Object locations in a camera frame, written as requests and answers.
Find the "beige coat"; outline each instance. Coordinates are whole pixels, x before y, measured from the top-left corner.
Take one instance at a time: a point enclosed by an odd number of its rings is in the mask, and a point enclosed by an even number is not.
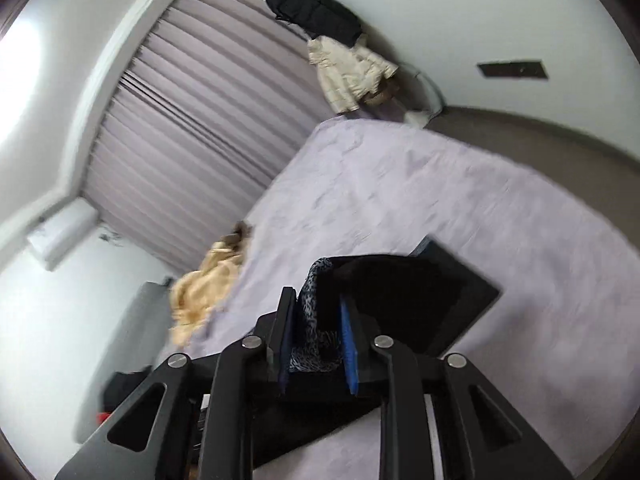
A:
[[[364,35],[352,48],[327,36],[308,42],[309,63],[318,66],[322,92],[337,114],[360,108],[358,101],[367,93],[375,94],[382,78],[389,79],[398,70],[365,43]]]

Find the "gray floor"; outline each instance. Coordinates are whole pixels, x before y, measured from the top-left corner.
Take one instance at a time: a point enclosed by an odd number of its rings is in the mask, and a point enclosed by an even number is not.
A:
[[[577,132],[498,112],[448,108],[428,128],[536,169],[640,248],[640,162]]]

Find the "gray curtain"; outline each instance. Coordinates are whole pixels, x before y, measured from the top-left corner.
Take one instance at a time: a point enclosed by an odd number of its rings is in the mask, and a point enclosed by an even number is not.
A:
[[[120,80],[83,194],[194,269],[331,115],[305,38],[263,0],[175,0]]]

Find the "bed sheet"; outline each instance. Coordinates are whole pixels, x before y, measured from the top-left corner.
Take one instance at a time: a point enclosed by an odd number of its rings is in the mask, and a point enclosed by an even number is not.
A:
[[[467,355],[574,475],[640,399],[640,258],[598,213],[535,171],[427,130],[324,122],[248,216],[247,263],[192,357],[220,352],[276,309],[322,256],[409,253],[434,235],[500,285],[453,349]],[[255,472],[378,477],[373,412]]]

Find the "beige blanket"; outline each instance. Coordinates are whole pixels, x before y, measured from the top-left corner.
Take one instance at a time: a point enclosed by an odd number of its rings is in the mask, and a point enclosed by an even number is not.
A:
[[[174,344],[185,346],[194,330],[203,326],[210,312],[226,298],[240,273],[249,233],[249,227],[238,222],[233,234],[213,244],[198,270],[175,283],[170,295]]]

